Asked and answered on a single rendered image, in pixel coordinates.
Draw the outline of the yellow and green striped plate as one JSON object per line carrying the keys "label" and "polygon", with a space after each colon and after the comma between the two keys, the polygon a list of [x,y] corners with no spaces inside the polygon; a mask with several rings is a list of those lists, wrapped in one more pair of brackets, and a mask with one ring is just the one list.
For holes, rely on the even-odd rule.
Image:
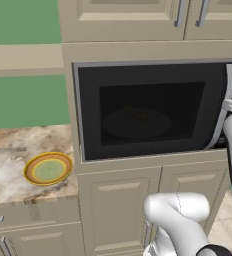
{"label": "yellow and green striped plate", "polygon": [[61,152],[46,152],[26,164],[23,175],[36,186],[51,186],[66,179],[73,169],[72,159]]}

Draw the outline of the beige upper cupboard door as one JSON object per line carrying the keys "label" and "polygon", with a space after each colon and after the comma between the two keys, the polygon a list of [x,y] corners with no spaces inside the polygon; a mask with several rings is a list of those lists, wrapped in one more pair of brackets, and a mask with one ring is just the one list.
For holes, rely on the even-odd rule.
{"label": "beige upper cupboard door", "polygon": [[179,0],[58,0],[65,43],[182,40]]}
{"label": "beige upper cupboard door", "polygon": [[209,0],[205,23],[196,27],[202,0],[191,0],[186,40],[232,40],[232,0]]}

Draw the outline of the beige lower cupboard door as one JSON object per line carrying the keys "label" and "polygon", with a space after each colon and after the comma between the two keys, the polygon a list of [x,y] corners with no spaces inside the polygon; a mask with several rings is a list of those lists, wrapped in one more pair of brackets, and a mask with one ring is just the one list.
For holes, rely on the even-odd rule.
{"label": "beige lower cupboard door", "polygon": [[162,168],[159,193],[194,192],[206,196],[210,215],[199,224],[210,233],[229,185],[227,161],[167,165]]}
{"label": "beige lower cupboard door", "polygon": [[78,177],[86,256],[142,256],[143,202],[158,191],[160,173],[150,167]]}

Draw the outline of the round plate inside microwave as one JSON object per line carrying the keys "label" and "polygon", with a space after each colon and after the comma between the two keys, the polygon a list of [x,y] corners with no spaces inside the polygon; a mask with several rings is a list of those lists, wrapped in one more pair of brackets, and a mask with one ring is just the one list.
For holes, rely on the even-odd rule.
{"label": "round plate inside microwave", "polygon": [[148,139],[170,130],[172,122],[165,114],[151,109],[136,109],[146,113],[148,120],[136,120],[123,108],[107,114],[102,120],[103,128],[112,135],[128,139]]}

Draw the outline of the yellow corn cob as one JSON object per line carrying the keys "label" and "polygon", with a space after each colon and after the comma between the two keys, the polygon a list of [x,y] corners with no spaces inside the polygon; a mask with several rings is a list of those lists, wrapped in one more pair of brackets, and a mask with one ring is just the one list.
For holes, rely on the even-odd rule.
{"label": "yellow corn cob", "polygon": [[138,110],[132,106],[125,105],[124,110],[126,111],[127,114],[129,114],[131,117],[135,118],[136,120],[139,121],[147,121],[148,120],[148,115],[141,110]]}

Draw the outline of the beige drawer front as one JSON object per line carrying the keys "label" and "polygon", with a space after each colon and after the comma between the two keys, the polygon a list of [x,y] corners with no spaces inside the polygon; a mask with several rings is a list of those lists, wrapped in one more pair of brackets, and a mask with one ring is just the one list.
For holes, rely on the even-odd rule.
{"label": "beige drawer front", "polygon": [[19,204],[0,208],[0,229],[47,223],[79,222],[78,200],[57,200],[36,204]]}

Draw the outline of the beige wall shelf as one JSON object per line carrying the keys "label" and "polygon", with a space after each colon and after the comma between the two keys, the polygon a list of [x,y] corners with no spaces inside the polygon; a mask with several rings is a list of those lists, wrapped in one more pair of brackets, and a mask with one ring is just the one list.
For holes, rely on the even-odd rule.
{"label": "beige wall shelf", "polygon": [[63,73],[60,44],[0,45],[0,77]]}

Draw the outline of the beige counter cupboard door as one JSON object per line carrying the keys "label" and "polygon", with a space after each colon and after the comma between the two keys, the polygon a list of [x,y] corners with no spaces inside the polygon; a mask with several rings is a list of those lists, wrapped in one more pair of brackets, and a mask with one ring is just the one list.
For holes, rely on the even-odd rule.
{"label": "beige counter cupboard door", "polygon": [[12,256],[85,256],[79,222],[0,231]]}

